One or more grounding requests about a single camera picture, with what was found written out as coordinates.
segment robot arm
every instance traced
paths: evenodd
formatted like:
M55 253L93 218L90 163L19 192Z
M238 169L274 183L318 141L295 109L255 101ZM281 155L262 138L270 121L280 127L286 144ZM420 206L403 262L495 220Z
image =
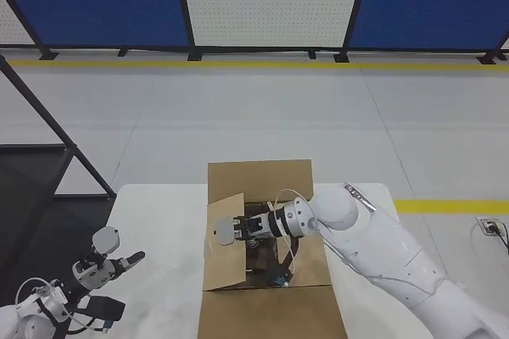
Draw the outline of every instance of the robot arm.
M358 205L370 213L367 225L356 223ZM273 223L281 223L291 238L319 233L344 264L403 303L436 339L509 339L508 318L448 280L402 224L352 185L329 189L309 205L296 198L276 212L277 221L270 212L236 220L234 228L223 223L216 230L217 240L227 245L282 236ZM354 237L336 240L339 232L353 227Z
M91 251L72 266L70 280L48 283L40 278L29 279L43 282L45 286L35 288L21 303L15 300L15 305L0 308L0 339L51 339L59 323L68 318L82 326L69 334L78 334L86 329L106 333L115 321L120 320L125 304L110 297L91 296L86 308L77 308L77 305L90 291L119 278L139 263L145 253L138 252L130 258L108 259L108 254L120 244L118 231L111 227L96 232L92 243ZM103 326L91 327L92 322L82 324L73 317L75 313L104 320Z

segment yellow floor line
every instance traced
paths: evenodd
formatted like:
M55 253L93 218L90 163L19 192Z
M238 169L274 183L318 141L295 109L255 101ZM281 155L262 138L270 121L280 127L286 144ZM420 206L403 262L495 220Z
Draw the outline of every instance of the yellow floor line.
M402 214L509 214L509 200L394 200Z
M99 67L99 68L238 68L238 69L376 69L434 71L495 71L509 72L509 64L374 64L322 63L294 61L91 61L91 60L9 60L22 67Z

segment white table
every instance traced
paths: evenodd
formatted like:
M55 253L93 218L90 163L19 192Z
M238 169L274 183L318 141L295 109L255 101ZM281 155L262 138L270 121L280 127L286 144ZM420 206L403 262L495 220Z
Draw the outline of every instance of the white table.
M329 185L315 185L315 192ZM357 187L398 218L386 186ZM108 338L197 338L206 207L207 185L126 185L120 189L108 222L120 233L120 247L112 256L126 257L142 250L146 258L93 293L126 303L122 320L114 324ZM367 211L361 209L358 226L367 218ZM347 236L356 231L355 225ZM405 306L344 266L328 249L327 261L350 339L433 338ZM86 331L76 338L103 336Z

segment box flap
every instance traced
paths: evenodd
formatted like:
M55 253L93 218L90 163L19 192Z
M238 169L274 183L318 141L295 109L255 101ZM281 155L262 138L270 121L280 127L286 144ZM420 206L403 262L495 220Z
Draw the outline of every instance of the box flap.
M215 223L226 217L244 215L243 194L222 199L207 208L205 233L204 291L245 281L245 244L221 246L214 236Z
M346 339L331 286L204 292L198 339Z
M277 251L282 261L288 247L282 238L277 239ZM294 257L296 265L290 287L331 286L332 279L324 253L324 242L320 236L306 236L299 239L299 249Z
M208 202L243 193L246 203L273 202L283 188L313 197L311 160L268 160L208 164ZM294 199L284 192L280 199Z

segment wall socket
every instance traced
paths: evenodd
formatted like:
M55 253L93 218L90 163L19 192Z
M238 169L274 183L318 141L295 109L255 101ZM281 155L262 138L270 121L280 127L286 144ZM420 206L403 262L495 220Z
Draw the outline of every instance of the wall socket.
M493 232L489 229L491 226L495 226L498 229L500 229L501 236L506 235L505 227L503 226L503 223L499 219L477 217L477 223L478 223L479 227L481 228L481 231L483 231L483 233L486 236L498 236L497 234L495 234L495 232Z

